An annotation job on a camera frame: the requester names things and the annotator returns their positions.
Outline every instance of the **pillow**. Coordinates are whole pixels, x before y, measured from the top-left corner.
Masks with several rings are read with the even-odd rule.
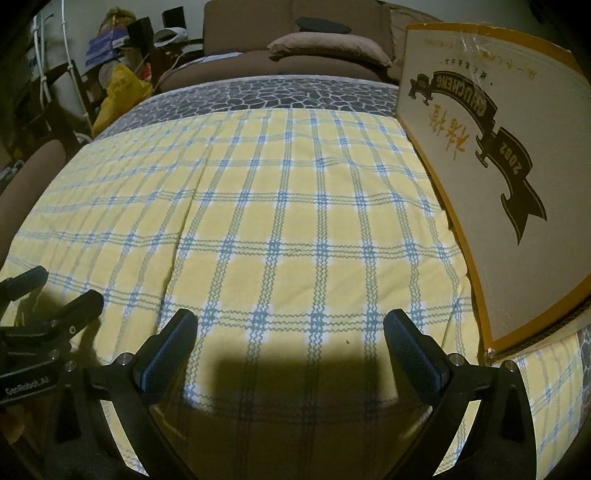
[[[331,22],[324,18],[300,17],[295,21],[301,32],[342,33],[351,32],[351,27],[342,23]]]
[[[390,7],[390,33],[394,45],[394,61],[392,66],[402,73],[404,64],[404,51],[406,50],[406,27],[413,23],[440,22],[438,18],[424,14],[412,8],[391,5]]]
[[[325,55],[389,67],[392,62],[376,42],[357,35],[297,32],[278,38],[269,45],[279,55]]]

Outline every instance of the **brown sofa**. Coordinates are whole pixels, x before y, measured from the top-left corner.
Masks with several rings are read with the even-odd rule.
[[[210,0],[204,9],[204,55],[229,51],[243,54],[167,72],[160,80],[160,90],[166,92],[214,80],[278,74],[396,81],[401,71],[392,71],[392,68],[386,71],[370,64],[308,55],[278,60],[267,49],[269,43],[279,37],[299,31],[295,24],[298,18],[317,17],[347,25],[352,34],[374,40],[393,59],[390,7],[375,0]]]
[[[37,150],[0,194],[0,268],[12,239],[41,194],[66,165],[66,151],[58,140]]]

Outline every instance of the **sofa armrest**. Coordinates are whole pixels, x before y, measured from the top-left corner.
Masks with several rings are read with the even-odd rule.
[[[0,268],[25,218],[65,165],[64,147],[51,140],[27,160],[0,195]]]

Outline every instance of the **sofa backrest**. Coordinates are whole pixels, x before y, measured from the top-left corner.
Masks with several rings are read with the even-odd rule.
[[[203,52],[266,50],[272,41],[299,31],[300,17],[347,25],[353,35],[374,40],[394,58],[389,5],[375,0],[210,0],[204,10]]]
[[[375,0],[293,0],[293,21],[300,17],[317,17],[342,23],[351,34],[376,42],[389,58],[393,58],[388,4]],[[299,31],[294,24],[293,31]]]
[[[293,32],[291,0],[210,0],[203,19],[205,55],[266,50]]]

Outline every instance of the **black speaker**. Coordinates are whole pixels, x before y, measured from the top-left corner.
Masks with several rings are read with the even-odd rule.
[[[184,19],[184,8],[176,7],[162,12],[162,23],[164,28],[179,27],[186,30],[187,24]]]
[[[149,17],[140,18],[127,25],[127,33],[131,46],[139,48],[142,56],[146,56],[154,45],[154,29]]]

